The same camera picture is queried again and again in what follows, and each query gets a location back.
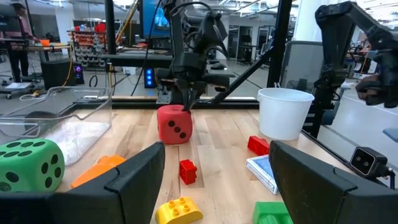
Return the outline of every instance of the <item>orange object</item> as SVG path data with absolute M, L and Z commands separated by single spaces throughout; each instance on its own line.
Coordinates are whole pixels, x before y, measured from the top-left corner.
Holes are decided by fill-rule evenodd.
M 125 158 L 117 155 L 111 157 L 103 156 L 98 160 L 97 164 L 93 165 L 92 168 L 76 178 L 76 180 L 72 182 L 70 187 L 74 189 L 75 187 L 78 187 L 79 185 L 84 184 L 85 182 L 88 182 L 89 180 L 92 180 L 95 177 L 105 173 L 113 167 L 122 164 L 124 161 L 126 161 Z
M 42 43 L 43 47 L 50 46 L 50 40 L 40 40 L 40 43 Z

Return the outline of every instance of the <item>ceiling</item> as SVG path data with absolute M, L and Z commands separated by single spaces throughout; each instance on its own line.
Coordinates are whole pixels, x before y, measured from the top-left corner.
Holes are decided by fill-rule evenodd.
M 2 0 L 9 2 L 18 2 L 23 0 Z M 135 0 L 113 0 L 115 13 L 127 12 L 131 4 Z M 277 4 L 279 0 L 181 0 L 181 1 L 201 1 L 210 5 L 213 9 L 221 11 L 223 14 L 239 17 L 255 17 L 258 14 L 273 15 L 277 13 Z M 343 2 L 347 0 L 330 0 L 334 2 Z M 379 22 L 398 23 L 398 1 L 397 0 L 353 0 L 358 3 L 363 9 L 367 11 L 373 18 Z M 77 8 L 89 7 L 90 11 L 99 10 L 103 12 L 104 0 L 28 0 L 29 5 L 37 6 L 43 11 L 51 11 L 55 7 L 60 7 L 65 2 L 70 2 L 78 5 Z M 299 5 L 301 0 L 293 2 L 293 7 L 290 12 L 292 17 L 296 17 L 299 12 Z M 196 10 L 205 11 L 206 9 L 201 5 L 194 6 Z

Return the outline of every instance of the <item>white bucket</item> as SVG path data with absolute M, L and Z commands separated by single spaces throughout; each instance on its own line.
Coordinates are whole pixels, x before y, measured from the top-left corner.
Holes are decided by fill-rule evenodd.
M 259 90 L 260 132 L 272 139 L 294 140 L 300 136 L 313 95 L 286 88 Z

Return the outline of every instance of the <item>transparent plastic container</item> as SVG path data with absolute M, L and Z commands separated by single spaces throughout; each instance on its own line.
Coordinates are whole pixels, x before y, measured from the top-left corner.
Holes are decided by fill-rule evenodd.
M 77 162 L 111 127 L 109 88 L 55 87 L 0 116 L 0 144 L 45 138 L 57 143 L 65 165 Z

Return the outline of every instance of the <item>black robot mount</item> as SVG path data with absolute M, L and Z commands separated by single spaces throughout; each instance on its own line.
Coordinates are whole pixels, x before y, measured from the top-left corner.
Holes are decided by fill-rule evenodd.
M 185 7 L 204 5 L 205 15 L 188 15 Z M 171 91 L 171 104 L 184 105 L 189 110 L 196 100 L 213 85 L 216 91 L 229 88 L 229 78 L 210 75 L 206 71 L 208 51 L 215 49 L 227 58 L 223 40 L 227 31 L 220 21 L 221 14 L 214 12 L 202 2 L 187 2 L 177 5 L 176 0 L 161 0 L 160 6 L 170 23 L 173 60 L 169 69 L 157 69 L 157 79 Z
M 327 106 L 344 82 L 346 53 L 354 28 L 358 26 L 368 37 L 373 50 L 379 51 L 373 60 L 381 65 L 381 72 L 377 81 L 361 82 L 356 89 L 363 93 L 377 92 L 367 96 L 367 105 L 383 103 L 386 108 L 395 108 L 398 105 L 398 33 L 379 24 L 351 1 L 320 6 L 315 18 L 322 30 L 324 56 L 321 79 L 315 82 L 315 104 L 321 108 Z

